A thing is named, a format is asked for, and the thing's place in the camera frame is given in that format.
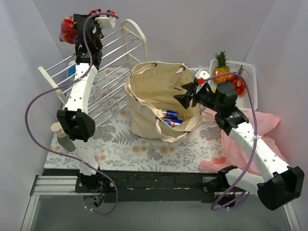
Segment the cream metal shoe rack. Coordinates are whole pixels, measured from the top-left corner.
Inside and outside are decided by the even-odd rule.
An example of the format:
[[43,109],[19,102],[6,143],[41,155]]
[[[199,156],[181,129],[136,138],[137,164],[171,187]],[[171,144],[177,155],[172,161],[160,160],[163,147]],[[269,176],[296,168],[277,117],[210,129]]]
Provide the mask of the cream metal shoe rack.
[[[102,39],[102,44],[103,56],[88,102],[88,115],[95,121],[96,126],[115,119],[116,114],[126,107],[126,78],[136,64],[148,59],[146,36],[131,19],[122,21],[118,29]],[[72,54],[48,69],[42,66],[38,68],[55,89],[63,107],[68,101],[76,75],[67,77],[68,63],[75,59],[75,54]]]

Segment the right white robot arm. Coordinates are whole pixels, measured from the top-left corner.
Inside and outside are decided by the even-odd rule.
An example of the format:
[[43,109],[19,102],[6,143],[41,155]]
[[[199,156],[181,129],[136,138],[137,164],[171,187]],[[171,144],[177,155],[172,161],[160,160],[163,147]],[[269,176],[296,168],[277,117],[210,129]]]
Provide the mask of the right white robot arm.
[[257,124],[251,124],[236,106],[238,94],[233,84],[219,83],[215,92],[209,84],[200,86],[196,81],[182,87],[186,93],[174,95],[174,98],[185,109],[200,104],[215,111],[219,128],[250,157],[244,170],[233,165],[225,167],[216,179],[206,183],[207,187],[224,191],[212,205],[212,210],[219,209],[216,204],[234,187],[243,190],[243,194],[257,195],[269,210],[300,197],[305,176],[303,170],[280,159],[257,134]]

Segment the beige canvas tote bag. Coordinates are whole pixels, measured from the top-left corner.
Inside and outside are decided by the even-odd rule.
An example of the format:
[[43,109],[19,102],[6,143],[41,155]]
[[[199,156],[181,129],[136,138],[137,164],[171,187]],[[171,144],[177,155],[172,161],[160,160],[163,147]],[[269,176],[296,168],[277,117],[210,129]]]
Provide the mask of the beige canvas tote bag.
[[[193,74],[185,64],[137,64],[125,82],[132,132],[142,138],[176,142],[197,130],[203,121],[201,106],[185,109],[174,98],[174,95],[186,92],[182,85],[192,82]],[[182,124],[168,125],[163,120],[163,110],[178,112]]]

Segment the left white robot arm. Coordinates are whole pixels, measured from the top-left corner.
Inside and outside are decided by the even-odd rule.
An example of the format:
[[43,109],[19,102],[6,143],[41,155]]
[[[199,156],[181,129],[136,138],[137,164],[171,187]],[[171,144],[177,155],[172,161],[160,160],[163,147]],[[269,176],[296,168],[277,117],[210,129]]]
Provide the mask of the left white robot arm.
[[95,193],[102,189],[103,182],[97,173],[99,166],[93,153],[95,122],[88,115],[88,102],[103,56],[102,33],[95,18],[89,15],[74,14],[72,27],[77,32],[73,37],[76,52],[75,83],[64,109],[58,110],[57,118],[81,160],[78,175],[81,185]]

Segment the toy pineapple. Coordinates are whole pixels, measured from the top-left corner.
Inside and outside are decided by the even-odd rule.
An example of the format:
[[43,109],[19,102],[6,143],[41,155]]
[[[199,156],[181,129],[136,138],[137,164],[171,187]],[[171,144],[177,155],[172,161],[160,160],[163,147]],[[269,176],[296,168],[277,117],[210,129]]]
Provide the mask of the toy pineapple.
[[[221,75],[223,73],[229,73],[230,68],[227,65],[228,59],[226,58],[226,52],[221,51],[220,53],[215,53],[214,57],[215,57],[214,63],[216,64],[216,66],[215,66],[213,73],[212,73],[213,76]],[[214,79],[214,81],[217,84],[219,84],[221,82],[225,82],[227,80],[228,80],[228,75],[219,76],[219,77]]]

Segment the pink plastic grocery bag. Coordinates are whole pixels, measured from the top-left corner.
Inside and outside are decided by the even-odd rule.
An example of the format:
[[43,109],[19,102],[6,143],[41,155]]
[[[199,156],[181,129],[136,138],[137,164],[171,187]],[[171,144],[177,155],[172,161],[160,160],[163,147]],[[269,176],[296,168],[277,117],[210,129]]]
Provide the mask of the pink plastic grocery bag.
[[[281,154],[275,140],[269,137],[267,134],[273,130],[280,118],[270,113],[256,112],[258,135],[262,136],[262,140],[269,146],[270,149],[283,161],[287,162],[287,159]],[[210,161],[202,161],[199,165],[199,170],[208,173],[217,173],[219,170],[234,165],[241,170],[247,165],[249,156],[244,150],[233,141],[224,131],[221,132],[221,144],[224,155],[222,157],[216,157]]]

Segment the red snack bag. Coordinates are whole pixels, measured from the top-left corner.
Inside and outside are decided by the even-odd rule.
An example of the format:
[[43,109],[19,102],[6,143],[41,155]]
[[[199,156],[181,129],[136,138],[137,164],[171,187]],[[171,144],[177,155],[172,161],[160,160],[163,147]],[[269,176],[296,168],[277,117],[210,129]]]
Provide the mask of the red snack bag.
[[[90,11],[88,14],[74,14],[73,16],[69,16],[63,19],[61,22],[61,31],[59,35],[59,40],[61,42],[67,42],[69,44],[76,44],[78,40],[78,22],[81,20],[86,20],[90,15],[95,13],[101,13],[102,10],[100,8]],[[91,29],[96,29],[98,33],[98,37],[100,39],[104,38],[102,34],[101,28],[99,24],[95,21],[95,19],[99,16],[92,18],[87,26]]]

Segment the red toy fruit with stem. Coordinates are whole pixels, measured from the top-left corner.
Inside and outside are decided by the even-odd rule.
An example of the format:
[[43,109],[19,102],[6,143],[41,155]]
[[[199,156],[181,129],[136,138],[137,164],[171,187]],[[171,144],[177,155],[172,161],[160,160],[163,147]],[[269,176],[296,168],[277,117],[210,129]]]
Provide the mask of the red toy fruit with stem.
[[240,97],[245,96],[246,85],[240,77],[237,75],[228,75],[228,81],[235,86],[235,91]]

